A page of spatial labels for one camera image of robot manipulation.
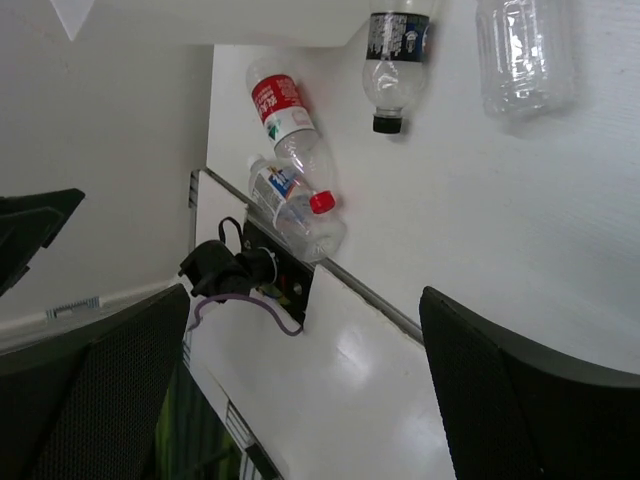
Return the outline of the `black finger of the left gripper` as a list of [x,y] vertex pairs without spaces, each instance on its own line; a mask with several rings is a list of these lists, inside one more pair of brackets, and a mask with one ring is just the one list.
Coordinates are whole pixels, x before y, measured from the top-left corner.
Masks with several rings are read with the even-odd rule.
[[1,198],[1,295],[29,271],[29,262],[53,242],[85,193],[71,188]]

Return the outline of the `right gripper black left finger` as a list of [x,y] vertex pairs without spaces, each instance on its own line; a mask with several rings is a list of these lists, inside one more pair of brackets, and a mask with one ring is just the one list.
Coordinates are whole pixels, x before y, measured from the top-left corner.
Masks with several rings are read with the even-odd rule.
[[2,354],[2,478],[140,478],[189,312],[174,285]]

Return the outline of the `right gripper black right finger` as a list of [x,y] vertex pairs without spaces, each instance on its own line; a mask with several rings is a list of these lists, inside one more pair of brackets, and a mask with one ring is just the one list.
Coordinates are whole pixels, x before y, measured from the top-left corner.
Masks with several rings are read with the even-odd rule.
[[553,350],[432,287],[419,315],[456,478],[638,478],[638,375]]

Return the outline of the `black label plastic bottle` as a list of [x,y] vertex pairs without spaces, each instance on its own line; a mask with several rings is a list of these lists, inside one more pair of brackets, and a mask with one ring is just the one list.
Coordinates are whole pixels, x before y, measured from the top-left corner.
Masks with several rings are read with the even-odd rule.
[[371,1],[364,93],[374,108],[372,129],[396,135],[426,82],[435,1]]

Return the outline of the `clear unlabelled plastic bottle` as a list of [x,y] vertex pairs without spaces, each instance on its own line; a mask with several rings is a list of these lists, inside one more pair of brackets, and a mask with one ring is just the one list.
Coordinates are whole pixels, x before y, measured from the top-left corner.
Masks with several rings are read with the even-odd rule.
[[574,102],[571,1],[479,1],[476,33],[485,114],[524,120]]

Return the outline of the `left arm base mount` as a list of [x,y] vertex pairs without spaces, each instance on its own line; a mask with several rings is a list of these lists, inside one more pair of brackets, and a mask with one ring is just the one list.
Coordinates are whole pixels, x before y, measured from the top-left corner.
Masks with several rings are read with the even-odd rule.
[[276,300],[293,320],[303,325],[313,282],[314,270],[294,257],[274,235],[252,220],[243,225],[242,252],[264,248],[274,255],[275,279],[259,290]]

